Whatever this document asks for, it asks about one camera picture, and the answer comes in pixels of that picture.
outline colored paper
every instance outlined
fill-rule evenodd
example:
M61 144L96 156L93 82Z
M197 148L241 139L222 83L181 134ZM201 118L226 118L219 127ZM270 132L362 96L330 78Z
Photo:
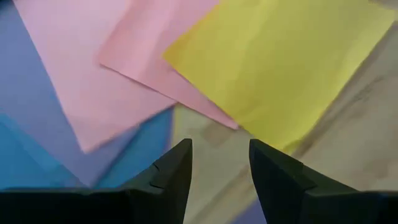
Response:
M14 2L84 152L174 104L95 60L130 0Z
M366 0L229 0L165 58L238 124L283 150L311 130L393 20Z
M169 149L172 109L145 122L96 188L119 186ZM21 187L84 187L17 124L0 114L0 189Z
M266 218L262 212L260 201L257 199L253 204L242 212L232 224L267 224Z
M72 178L66 168L13 120L0 114L0 189L62 187Z
M99 61L231 128L238 125L163 58L166 48L218 0L135 0L105 43Z
M129 143L96 188L117 187L148 168L170 149L173 108L165 110L141 124Z
M12 1L0 3L0 30L0 115L15 121L76 178L92 186L130 141L134 128L97 151L84 154ZM33 149L28 147L26 151L38 164L48 161L45 156L30 151ZM22 164L15 161L15 166ZM56 167L58 163L53 163L45 171Z

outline wooden surface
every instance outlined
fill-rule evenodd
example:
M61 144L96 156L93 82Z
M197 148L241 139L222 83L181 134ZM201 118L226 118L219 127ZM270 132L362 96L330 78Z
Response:
M193 138L194 145L185 223L230 223L256 198L248 159L251 136L186 108L177 109L176 116L174 143ZM397 24L293 156L359 190L398 190Z

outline yellow paper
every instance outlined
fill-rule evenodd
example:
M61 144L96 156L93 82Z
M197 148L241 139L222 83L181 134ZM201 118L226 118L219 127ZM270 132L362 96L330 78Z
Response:
M383 37L368 0L224 0L166 60L255 137L302 139Z

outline pink paper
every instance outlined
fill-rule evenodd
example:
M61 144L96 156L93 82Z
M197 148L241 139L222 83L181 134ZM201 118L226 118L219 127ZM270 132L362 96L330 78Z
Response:
M14 2L83 151L175 103L95 60L131 0Z
M218 0L134 0L102 48L104 66L231 128L238 125L162 58Z

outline black tool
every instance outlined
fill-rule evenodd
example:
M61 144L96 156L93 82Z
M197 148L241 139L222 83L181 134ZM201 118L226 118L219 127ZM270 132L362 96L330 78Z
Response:
M181 224L192 176L192 140L184 139L117 189L9 189L0 223Z
M398 223L397 192L357 191L256 139L250 165L268 224Z

